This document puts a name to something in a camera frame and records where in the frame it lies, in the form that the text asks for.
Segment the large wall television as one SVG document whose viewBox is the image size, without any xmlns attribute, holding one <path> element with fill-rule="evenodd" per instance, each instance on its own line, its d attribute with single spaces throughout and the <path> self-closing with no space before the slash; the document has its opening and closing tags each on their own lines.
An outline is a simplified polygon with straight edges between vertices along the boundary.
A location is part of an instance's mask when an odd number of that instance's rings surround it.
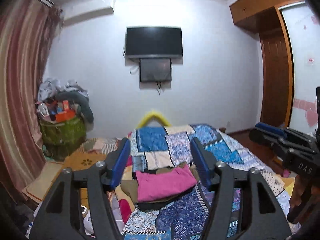
<svg viewBox="0 0 320 240">
<path fill-rule="evenodd" d="M 128 27 L 125 55 L 131 59 L 182 58 L 182 29 L 173 27 Z"/>
</svg>

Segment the white air conditioner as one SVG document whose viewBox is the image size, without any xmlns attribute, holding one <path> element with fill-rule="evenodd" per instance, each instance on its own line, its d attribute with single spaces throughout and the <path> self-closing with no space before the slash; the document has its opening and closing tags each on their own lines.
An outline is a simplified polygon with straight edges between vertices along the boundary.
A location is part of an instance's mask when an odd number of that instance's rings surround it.
<svg viewBox="0 0 320 240">
<path fill-rule="evenodd" d="M 81 0 L 63 7 L 63 25 L 68 27 L 114 13 L 114 0 Z"/>
</svg>

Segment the striped maroon curtain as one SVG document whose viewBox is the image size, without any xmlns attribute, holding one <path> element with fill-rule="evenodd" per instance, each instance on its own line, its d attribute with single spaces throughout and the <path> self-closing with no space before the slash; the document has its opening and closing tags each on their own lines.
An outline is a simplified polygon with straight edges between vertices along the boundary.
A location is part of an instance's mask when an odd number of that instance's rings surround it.
<svg viewBox="0 0 320 240">
<path fill-rule="evenodd" d="M 16 202 L 45 165 L 36 103 L 60 14 L 38 0 L 1 12 L 1 186 Z"/>
</svg>

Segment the blue patchwork quilt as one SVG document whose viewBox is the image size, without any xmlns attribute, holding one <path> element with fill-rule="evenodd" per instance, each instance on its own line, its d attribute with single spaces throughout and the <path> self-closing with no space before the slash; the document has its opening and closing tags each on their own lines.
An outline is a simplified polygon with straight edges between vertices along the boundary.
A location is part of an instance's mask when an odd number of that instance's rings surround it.
<svg viewBox="0 0 320 240">
<path fill-rule="evenodd" d="M 121 234 L 129 239 L 200 237 L 214 194 L 201 183 L 193 162 L 194 138 L 232 168 L 257 168 L 288 214 L 294 180 L 275 174 L 234 138 L 209 125 L 142 127 L 129 134 L 129 161 L 112 198 Z"/>
</svg>

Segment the green laundry basket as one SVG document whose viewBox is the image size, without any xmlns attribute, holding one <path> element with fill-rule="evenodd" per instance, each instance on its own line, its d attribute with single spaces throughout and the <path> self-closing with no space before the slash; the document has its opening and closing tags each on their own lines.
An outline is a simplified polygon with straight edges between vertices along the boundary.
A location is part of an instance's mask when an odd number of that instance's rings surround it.
<svg viewBox="0 0 320 240">
<path fill-rule="evenodd" d="M 74 117 L 64 122 L 40 121 L 43 153 L 55 161 L 64 161 L 86 140 L 86 127 L 83 120 Z"/>
</svg>

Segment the orange box in basket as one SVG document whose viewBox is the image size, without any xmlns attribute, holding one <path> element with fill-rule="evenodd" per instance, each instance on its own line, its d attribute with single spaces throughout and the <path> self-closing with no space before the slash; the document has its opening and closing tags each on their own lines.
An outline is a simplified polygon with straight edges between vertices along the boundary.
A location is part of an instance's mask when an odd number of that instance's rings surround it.
<svg viewBox="0 0 320 240">
<path fill-rule="evenodd" d="M 76 113 L 74 110 L 70 110 L 70 111 L 63 111 L 60 113 L 57 113 L 55 115 L 55 120 L 56 122 L 60 123 L 60 122 L 64 122 L 67 121 L 69 119 L 72 119 L 76 116 Z"/>
</svg>

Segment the pink pants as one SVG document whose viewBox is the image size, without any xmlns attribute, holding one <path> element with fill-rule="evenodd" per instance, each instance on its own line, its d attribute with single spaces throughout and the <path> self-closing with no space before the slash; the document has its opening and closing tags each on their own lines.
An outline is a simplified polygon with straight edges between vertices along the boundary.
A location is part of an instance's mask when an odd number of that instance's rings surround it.
<svg viewBox="0 0 320 240">
<path fill-rule="evenodd" d="M 197 184 L 188 165 L 159 174 L 137 171 L 136 178 L 138 183 L 137 201 L 139 203 L 172 197 Z"/>
</svg>

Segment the black garment under olive pants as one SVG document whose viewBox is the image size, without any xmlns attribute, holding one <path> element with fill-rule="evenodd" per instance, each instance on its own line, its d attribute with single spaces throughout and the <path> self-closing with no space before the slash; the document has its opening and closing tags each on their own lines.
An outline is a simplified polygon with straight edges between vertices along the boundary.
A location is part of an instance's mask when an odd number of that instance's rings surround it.
<svg viewBox="0 0 320 240">
<path fill-rule="evenodd" d="M 159 199 L 151 202 L 140 202 L 140 203 L 136 203 L 135 206 L 143 212 L 158 211 L 161 208 L 167 206 L 168 204 L 180 199 L 182 196 L 183 194 L 178 194 L 172 197 Z"/>
</svg>

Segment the wooden lap desk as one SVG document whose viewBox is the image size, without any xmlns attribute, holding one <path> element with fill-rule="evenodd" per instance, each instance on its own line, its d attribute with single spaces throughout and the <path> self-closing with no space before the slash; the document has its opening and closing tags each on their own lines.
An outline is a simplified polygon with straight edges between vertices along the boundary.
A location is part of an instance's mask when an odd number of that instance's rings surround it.
<svg viewBox="0 0 320 240">
<path fill-rule="evenodd" d="M 105 154 L 97 152 L 74 152 L 65 159 L 62 169 L 71 168 L 72 171 L 85 170 L 94 165 L 97 161 L 104 161 Z"/>
</svg>

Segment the olive green pants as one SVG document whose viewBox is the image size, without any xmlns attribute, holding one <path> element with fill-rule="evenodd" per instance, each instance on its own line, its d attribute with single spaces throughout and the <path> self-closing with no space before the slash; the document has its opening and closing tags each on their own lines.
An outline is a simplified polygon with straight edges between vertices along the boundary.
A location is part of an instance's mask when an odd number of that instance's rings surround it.
<svg viewBox="0 0 320 240">
<path fill-rule="evenodd" d="M 197 171 L 185 162 L 177 167 L 165 167 L 133 174 L 132 180 L 122 180 L 120 187 L 133 203 L 165 202 L 193 188 L 199 181 Z"/>
</svg>

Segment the grey pillow on basket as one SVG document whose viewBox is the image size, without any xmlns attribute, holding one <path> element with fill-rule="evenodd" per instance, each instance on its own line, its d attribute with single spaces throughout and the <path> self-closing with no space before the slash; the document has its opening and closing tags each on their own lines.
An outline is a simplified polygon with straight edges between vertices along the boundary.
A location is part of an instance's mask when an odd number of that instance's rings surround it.
<svg viewBox="0 0 320 240">
<path fill-rule="evenodd" d="M 82 94 L 76 91 L 64 91 L 56 94 L 56 96 L 54 96 L 54 99 L 56 101 L 67 100 L 70 104 L 77 104 L 80 107 L 80 112 L 83 114 L 85 122 L 89 124 L 92 124 L 94 122 L 94 115 L 89 106 L 89 101 Z"/>
</svg>

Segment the small wall monitor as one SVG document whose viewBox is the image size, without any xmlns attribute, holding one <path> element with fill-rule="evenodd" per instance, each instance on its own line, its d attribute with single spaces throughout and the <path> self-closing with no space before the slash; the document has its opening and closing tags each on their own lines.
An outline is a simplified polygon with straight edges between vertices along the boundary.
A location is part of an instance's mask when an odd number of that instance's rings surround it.
<svg viewBox="0 0 320 240">
<path fill-rule="evenodd" d="M 171 59 L 140 59 L 140 82 L 169 82 L 171 70 Z"/>
</svg>

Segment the yellow hoop behind bed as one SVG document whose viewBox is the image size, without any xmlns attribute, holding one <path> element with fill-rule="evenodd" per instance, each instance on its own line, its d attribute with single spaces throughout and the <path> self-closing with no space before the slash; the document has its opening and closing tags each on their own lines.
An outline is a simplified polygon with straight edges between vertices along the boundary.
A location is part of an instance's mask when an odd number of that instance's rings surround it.
<svg viewBox="0 0 320 240">
<path fill-rule="evenodd" d="M 172 124 L 164 117 L 164 115 L 161 112 L 152 110 L 143 116 L 142 120 L 140 120 L 136 129 L 146 127 L 152 121 L 158 122 L 161 126 L 172 126 Z"/>
</svg>

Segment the wooden wardrobe with sliding doors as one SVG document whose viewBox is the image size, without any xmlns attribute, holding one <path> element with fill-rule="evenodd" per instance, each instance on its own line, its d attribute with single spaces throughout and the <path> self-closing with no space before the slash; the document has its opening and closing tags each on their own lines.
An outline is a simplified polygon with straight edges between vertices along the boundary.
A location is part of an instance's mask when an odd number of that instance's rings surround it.
<svg viewBox="0 0 320 240">
<path fill-rule="evenodd" d="M 314 134 L 318 125 L 319 18 L 307 0 L 229 0 L 236 27 L 257 36 L 257 120 Z"/>
</svg>

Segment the brown wooden door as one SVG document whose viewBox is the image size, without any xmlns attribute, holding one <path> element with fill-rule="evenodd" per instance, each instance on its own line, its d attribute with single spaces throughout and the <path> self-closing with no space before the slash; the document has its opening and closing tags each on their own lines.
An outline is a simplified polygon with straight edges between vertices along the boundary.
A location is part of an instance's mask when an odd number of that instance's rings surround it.
<svg viewBox="0 0 320 240">
<path fill-rule="evenodd" d="M 281 29 L 260 35 L 263 56 L 263 104 L 260 121 L 271 126 L 285 123 L 289 98 L 289 63 Z"/>
</svg>

